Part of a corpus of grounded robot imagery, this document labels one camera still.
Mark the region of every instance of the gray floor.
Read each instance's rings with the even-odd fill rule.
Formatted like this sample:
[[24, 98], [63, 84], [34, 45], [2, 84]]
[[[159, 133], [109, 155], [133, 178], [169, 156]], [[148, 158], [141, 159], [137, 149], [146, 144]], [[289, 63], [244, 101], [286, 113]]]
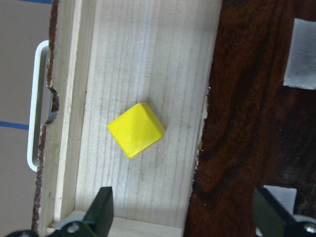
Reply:
[[[0, 121], [29, 123], [34, 53], [48, 39], [51, 5], [0, 1]], [[0, 236], [29, 229], [36, 174], [26, 161], [28, 131], [0, 127]]]

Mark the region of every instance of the open drawer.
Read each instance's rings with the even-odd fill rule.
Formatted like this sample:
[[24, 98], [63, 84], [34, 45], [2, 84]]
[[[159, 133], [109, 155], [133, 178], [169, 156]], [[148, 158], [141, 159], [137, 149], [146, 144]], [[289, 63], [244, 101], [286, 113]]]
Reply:
[[[110, 236], [182, 235], [220, 7], [220, 0], [54, 3], [47, 84], [58, 115], [39, 146], [33, 227], [41, 236], [87, 211], [103, 186], [114, 194]], [[140, 102], [166, 133], [128, 159], [106, 125]]]

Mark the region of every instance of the yellow block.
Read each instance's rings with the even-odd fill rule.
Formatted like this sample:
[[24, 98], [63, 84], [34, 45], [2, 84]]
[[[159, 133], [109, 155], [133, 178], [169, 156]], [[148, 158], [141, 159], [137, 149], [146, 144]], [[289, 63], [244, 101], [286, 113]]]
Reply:
[[119, 146], [133, 158], [160, 140], [165, 129], [147, 103], [139, 103], [108, 124]]

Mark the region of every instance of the dark wood tabletop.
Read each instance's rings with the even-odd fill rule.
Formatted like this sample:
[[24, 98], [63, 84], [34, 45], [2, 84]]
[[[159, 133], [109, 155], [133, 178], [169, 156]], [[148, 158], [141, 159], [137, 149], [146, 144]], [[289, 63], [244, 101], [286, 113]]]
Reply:
[[254, 187], [298, 190], [316, 216], [316, 91], [283, 86], [294, 18], [315, 0], [223, 0], [186, 237], [253, 237]]

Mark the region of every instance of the white drawer handle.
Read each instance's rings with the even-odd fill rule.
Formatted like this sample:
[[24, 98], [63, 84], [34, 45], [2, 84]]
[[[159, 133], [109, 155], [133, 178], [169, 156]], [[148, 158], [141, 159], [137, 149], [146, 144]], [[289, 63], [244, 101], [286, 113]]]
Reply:
[[27, 161], [31, 170], [35, 172], [37, 171], [38, 166], [40, 114], [43, 96], [43, 85], [45, 81], [44, 78], [46, 67], [46, 55], [48, 52], [48, 40], [45, 40], [41, 42], [36, 48], [34, 60]]

